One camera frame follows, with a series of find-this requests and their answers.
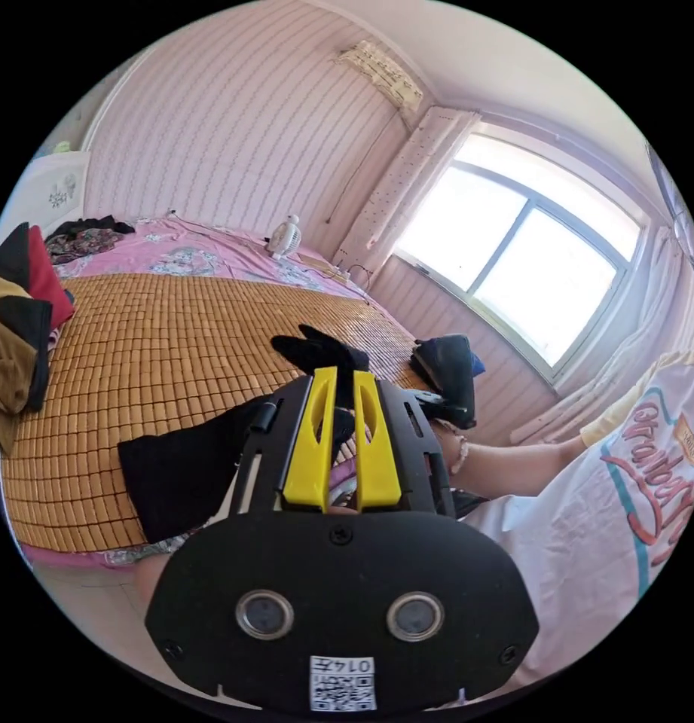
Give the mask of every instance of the window frame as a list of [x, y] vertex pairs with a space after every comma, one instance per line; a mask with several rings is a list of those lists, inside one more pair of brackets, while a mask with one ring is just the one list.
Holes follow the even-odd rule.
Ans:
[[[492, 137], [488, 133], [479, 133], [479, 135], [485, 135], [488, 138]], [[516, 147], [520, 148], [520, 146], [515, 143], [512, 143], [511, 145], [515, 145]], [[534, 151], [528, 148], [525, 148], [525, 150], [534, 153]], [[541, 154], [537, 155], [544, 157], [545, 160], [549, 161], [550, 163], [553, 163], [559, 167], [563, 167], [561, 164], [556, 163], [552, 158], [545, 157]], [[505, 188], [509, 188], [510, 190], [519, 193], [526, 199], [522, 210], [518, 213], [518, 216], [513, 222], [510, 230], [507, 232], [503, 240], [495, 249], [495, 252], [490, 257], [489, 261], [482, 268], [482, 271], [480, 272], [480, 274], [477, 275], [475, 281], [468, 289], [462, 289], [457, 284], [445, 278], [437, 270], [427, 266], [427, 264], [422, 262], [419, 258], [415, 257], [413, 254], [407, 251], [404, 251], [398, 246], [397, 248], [395, 248], [394, 254], [397, 257], [401, 258], [403, 261], [405, 261], [407, 264], [415, 268], [423, 276], [430, 278], [436, 284], [441, 286], [447, 293], [468, 306], [468, 308], [470, 308], [475, 314], [477, 314], [492, 328], [494, 328], [505, 339], [505, 341], [507, 341], [510, 346], [512, 346], [513, 349], [515, 349], [515, 351], [517, 351], [550, 386], [556, 387], [558, 382], [562, 380], [567, 374], [569, 374], [572, 362], [576, 360], [576, 357], [582, 354], [589, 341], [589, 338], [596, 330], [596, 328], [600, 325], [601, 320], [605, 317], [607, 312], [612, 308], [613, 303], [616, 301], [616, 298], [619, 296], [620, 292], [625, 288], [627, 282], [629, 281], [631, 271], [634, 268], [638, 248], [645, 235], [646, 225], [645, 223], [642, 223], [643, 219], [637, 219], [632, 214], [628, 213], [625, 209], [622, 209], [624, 213], [629, 216], [629, 218], [632, 218], [635, 221], [638, 227], [637, 242], [633, 251], [633, 255], [630, 260], [626, 260], [625, 257], [623, 257], [610, 243], [608, 243], [608, 241], [605, 240], [605, 238], [603, 238], [600, 234], [590, 228], [587, 224], [585, 224], [575, 215], [567, 211], [563, 206], [560, 206], [559, 204], [550, 200], [548, 197], [543, 196], [537, 191], [534, 191], [532, 188], [524, 186], [523, 184], [518, 183], [517, 181], [514, 181], [513, 179], [503, 176], [499, 173], [495, 173], [494, 171], [482, 168], [481, 166], [475, 166], [465, 161], [452, 160], [448, 165], [448, 169], [450, 168], [455, 168], [463, 172], [472, 173], [473, 175], [477, 175], [480, 178], [484, 178], [488, 181], [492, 181], [494, 183], [502, 185]], [[574, 175], [582, 182], [595, 188], [595, 186], [590, 184], [580, 175], [576, 174], [573, 170], [565, 170], [567, 170], [569, 173]], [[615, 203], [613, 199], [608, 198], [608, 200], [611, 203]], [[492, 271], [495, 264], [500, 259], [500, 256], [508, 248], [512, 239], [515, 237], [518, 229], [527, 218], [527, 215], [533, 209], [540, 210], [558, 223], [563, 224], [571, 233], [574, 233], [584, 243], [587, 243], [594, 251], [596, 251], [600, 256], [602, 256], [616, 270], [616, 275], [613, 278], [613, 282], [603, 296], [600, 304], [598, 304], [598, 307], [592, 313], [590, 319], [580, 331], [578, 336], [575, 338], [573, 343], [568, 347], [562, 357], [560, 357], [553, 366], [551, 366], [540, 355], [540, 353], [533, 348], [530, 342], [528, 342], [520, 334], [520, 331], [518, 329], [515, 329], [507, 321], [502, 319], [500, 314], [496, 310], [491, 309], [487, 304], [484, 304], [475, 297], [475, 292], [488, 277], [488, 274]]]

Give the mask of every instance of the red cloth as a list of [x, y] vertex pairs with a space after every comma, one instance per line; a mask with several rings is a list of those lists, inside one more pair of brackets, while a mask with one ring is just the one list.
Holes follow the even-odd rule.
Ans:
[[50, 319], [52, 331], [68, 321], [75, 313], [75, 308], [60, 285], [60, 279], [50, 261], [39, 226], [31, 226], [28, 231], [28, 258], [30, 261], [28, 293], [34, 299], [50, 301], [53, 304], [53, 315]]

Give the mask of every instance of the bed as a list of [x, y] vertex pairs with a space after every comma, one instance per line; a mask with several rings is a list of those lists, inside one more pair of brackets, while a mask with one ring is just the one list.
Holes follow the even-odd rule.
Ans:
[[[81, 218], [88, 160], [33, 161], [0, 243], [23, 221], [47, 236]], [[298, 376], [268, 341], [297, 334], [299, 323], [367, 351], [378, 376], [424, 389], [408, 366], [408, 332], [317, 253], [275, 261], [253, 233], [174, 214], [118, 220], [135, 233], [56, 267], [76, 313], [51, 353], [43, 410], [21, 421], [12, 454], [0, 454], [0, 501], [31, 561], [122, 567], [180, 546], [183, 538], [146, 543], [117, 443], [201, 423]], [[332, 486], [353, 476], [353, 455], [351, 441]]]

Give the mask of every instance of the floor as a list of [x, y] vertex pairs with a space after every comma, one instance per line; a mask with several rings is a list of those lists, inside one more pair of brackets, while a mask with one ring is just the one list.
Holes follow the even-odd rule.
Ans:
[[[156, 650], [145, 629], [145, 605], [136, 595], [132, 572], [41, 564], [32, 569], [66, 617], [102, 650], [166, 685], [214, 700], [178, 680]], [[218, 700], [252, 707], [224, 695]]]

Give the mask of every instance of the pink bedsheet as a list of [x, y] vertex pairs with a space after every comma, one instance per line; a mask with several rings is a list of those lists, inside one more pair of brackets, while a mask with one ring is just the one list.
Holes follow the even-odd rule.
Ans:
[[[265, 250], [265, 242], [244, 231], [210, 228], [179, 218], [148, 219], [132, 222], [136, 229], [117, 242], [111, 251], [71, 261], [56, 267], [61, 279], [101, 276], [112, 273], [162, 273], [169, 276], [214, 276], [220, 279], [265, 282], [298, 286], [347, 298], [369, 299], [352, 282], [345, 285], [330, 278], [330, 272], [311, 267], [308, 261], [324, 262], [309, 249], [299, 249], [292, 258], [275, 261]], [[307, 263], [299, 260], [302, 257]], [[370, 303], [380, 308], [373, 300]], [[397, 321], [382, 310], [399, 326]], [[332, 470], [333, 487], [355, 474], [354, 460], [349, 459]], [[176, 540], [174, 545], [181, 544]], [[46, 565], [107, 567], [123, 569], [134, 560], [157, 552], [170, 551], [168, 545], [142, 545], [107, 553], [65, 554], [22, 545], [32, 562]]]

